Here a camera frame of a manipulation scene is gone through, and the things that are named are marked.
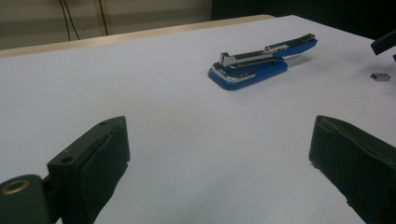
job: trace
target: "stapler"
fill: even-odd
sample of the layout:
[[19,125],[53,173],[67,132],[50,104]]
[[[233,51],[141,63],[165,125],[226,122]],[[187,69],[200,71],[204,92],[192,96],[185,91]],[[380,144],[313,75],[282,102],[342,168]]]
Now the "stapler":
[[218,63],[210,68],[208,76],[227,91],[236,91],[268,77],[285,72],[284,57],[303,53],[317,44],[314,35],[281,42],[263,50],[230,56],[220,54]]

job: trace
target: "cable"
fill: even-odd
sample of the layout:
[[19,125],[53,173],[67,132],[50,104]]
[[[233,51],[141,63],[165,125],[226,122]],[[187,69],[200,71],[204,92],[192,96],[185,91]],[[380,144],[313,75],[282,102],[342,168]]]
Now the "cable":
[[105,13],[103,12],[101,0],[99,0],[99,7],[100,7],[101,14],[102,14],[103,25],[105,26],[105,33],[106,33],[106,35],[108,35],[107,24],[106,24],[106,20],[105,20]]
[[74,23],[73,23],[72,16],[70,15],[69,7],[68,7],[67,4],[66,4],[66,0],[64,0],[64,6],[66,7],[67,13],[69,14],[69,19],[70,19],[70,22],[72,23],[73,30],[74,30],[75,33],[76,33],[77,39],[79,39],[79,36],[78,36],[77,30],[76,30],[76,27],[74,26]]
[[201,0],[201,2],[202,2],[202,5],[204,5],[204,9],[205,9],[205,13],[206,13],[206,19],[210,21],[209,15],[207,13],[207,7],[206,7],[206,4],[205,4],[205,1]]
[[[62,0],[59,0],[62,6],[62,11],[64,12],[64,4],[62,3]],[[69,32],[69,25],[67,25],[67,19],[66,19],[66,14],[64,13],[64,23],[66,24],[66,30],[67,30],[67,37],[69,38],[70,41],[70,32]]]

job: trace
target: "wooden table edge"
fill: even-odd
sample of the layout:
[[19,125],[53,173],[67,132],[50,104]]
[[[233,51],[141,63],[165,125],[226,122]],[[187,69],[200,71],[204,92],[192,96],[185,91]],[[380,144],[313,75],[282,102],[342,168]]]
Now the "wooden table edge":
[[205,21],[205,22],[165,27],[165,28],[159,28],[159,29],[153,29],[153,30],[138,31],[138,32],[132,32],[132,33],[127,33],[127,34],[121,34],[121,35],[100,36],[100,37],[95,37],[95,38],[74,40],[74,41],[68,41],[68,42],[62,42],[62,43],[54,43],[54,44],[16,48],[16,49],[3,49],[3,50],[0,50],[0,58],[7,58],[7,57],[14,57],[14,56],[20,56],[20,55],[26,55],[26,54],[55,51],[55,50],[61,50],[61,49],[84,48],[84,47],[89,47],[89,46],[97,46],[97,45],[117,43],[117,42],[126,41],[126,40],[145,38],[145,37],[150,37],[150,36],[155,36],[155,35],[170,35],[170,34],[176,34],[176,33],[193,31],[193,30],[200,30],[200,29],[205,29],[205,28],[234,25],[234,24],[244,23],[244,22],[263,21],[263,20],[269,20],[272,18],[274,18],[274,17],[270,16],[270,15],[257,15],[257,16],[241,17],[241,18],[234,18],[234,19],[221,20],[221,21]]

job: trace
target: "wall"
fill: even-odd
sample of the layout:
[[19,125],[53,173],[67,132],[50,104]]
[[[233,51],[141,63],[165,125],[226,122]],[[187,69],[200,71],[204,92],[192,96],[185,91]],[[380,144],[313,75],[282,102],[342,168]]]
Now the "wall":
[[[81,39],[208,21],[212,4],[211,0],[65,1]],[[76,40],[68,25],[71,39]],[[68,37],[59,0],[2,0],[0,49],[63,41]]]
[[372,39],[396,28],[395,0],[213,0],[213,20],[296,15]]

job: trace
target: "table surface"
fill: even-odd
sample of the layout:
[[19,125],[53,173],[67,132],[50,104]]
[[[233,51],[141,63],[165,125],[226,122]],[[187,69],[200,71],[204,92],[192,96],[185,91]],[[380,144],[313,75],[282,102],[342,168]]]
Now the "table surface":
[[[289,70],[239,91],[219,54],[315,34]],[[363,221],[308,160],[316,115],[396,146],[396,74],[373,40],[295,16],[0,59],[0,182],[46,164],[101,120],[127,118],[132,160],[95,223]]]

